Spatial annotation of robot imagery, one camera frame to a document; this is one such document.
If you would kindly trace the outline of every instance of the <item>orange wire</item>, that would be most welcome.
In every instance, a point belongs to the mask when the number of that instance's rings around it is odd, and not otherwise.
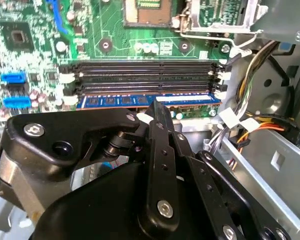
[[[257,131],[257,130],[261,130],[261,129],[272,129],[272,130],[277,130],[277,131],[284,131],[285,129],[280,127],[279,125],[277,124],[271,124],[271,123],[267,123],[267,124],[263,124],[262,126],[260,126],[259,128],[257,128],[256,130],[254,131]],[[243,134],[239,139],[238,141],[236,142],[237,144],[240,143],[241,141],[245,140],[245,138],[248,138],[248,135],[249,135],[249,132],[246,132],[245,134]],[[239,150],[239,153],[241,154],[242,151],[243,151],[243,147],[241,147]],[[236,161],[234,164],[233,164],[233,167],[232,167],[232,170],[235,170],[236,166],[238,165],[238,162]]]

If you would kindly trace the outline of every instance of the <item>motherboard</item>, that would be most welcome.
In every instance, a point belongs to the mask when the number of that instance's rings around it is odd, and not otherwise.
[[[181,34],[189,2],[0,0],[0,128],[18,114],[141,109],[154,99],[174,116],[215,115],[231,44]],[[236,24],[240,7],[200,0],[199,22]]]

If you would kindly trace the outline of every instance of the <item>hex bolt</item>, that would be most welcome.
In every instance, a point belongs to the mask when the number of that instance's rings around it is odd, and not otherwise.
[[[158,201],[156,206],[158,208],[159,213],[165,218],[170,219],[174,215],[174,210],[172,206],[166,200]]]
[[[204,156],[206,159],[208,159],[210,161],[212,160],[212,157],[207,152],[204,154]]]
[[[281,230],[277,229],[275,231],[282,240],[287,240],[286,236],[284,235],[284,233]]]
[[[135,119],[135,116],[133,116],[131,113],[128,113],[128,114],[126,115],[126,118],[129,119],[129,120],[131,120],[131,121],[135,121],[135,120],[136,120],[136,119]]]
[[[237,240],[237,235],[230,226],[224,225],[222,230],[228,240]]]
[[[300,42],[300,31],[297,31],[296,34],[295,34],[295,40],[297,42]]]
[[[41,137],[45,134],[44,127],[37,123],[29,123],[25,125],[23,131],[30,137]]]
[[[185,140],[185,136],[183,136],[182,134],[179,133],[177,136],[180,140]]]
[[[224,53],[224,54],[227,54],[230,52],[230,46],[228,44],[225,44],[222,46],[221,48],[221,52]]]

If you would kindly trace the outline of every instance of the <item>sata port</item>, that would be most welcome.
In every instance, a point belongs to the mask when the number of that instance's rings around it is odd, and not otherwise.
[[[0,78],[7,84],[24,84],[26,82],[26,74],[23,71],[4,73]]]
[[[31,100],[28,96],[10,96],[3,100],[3,105],[10,109],[30,108]]]

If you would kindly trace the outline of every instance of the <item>blue ram stick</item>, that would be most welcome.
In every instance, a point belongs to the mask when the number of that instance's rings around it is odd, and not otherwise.
[[[79,109],[148,107],[154,100],[163,103],[165,106],[221,104],[221,101],[211,93],[169,93],[84,96],[76,107]]]

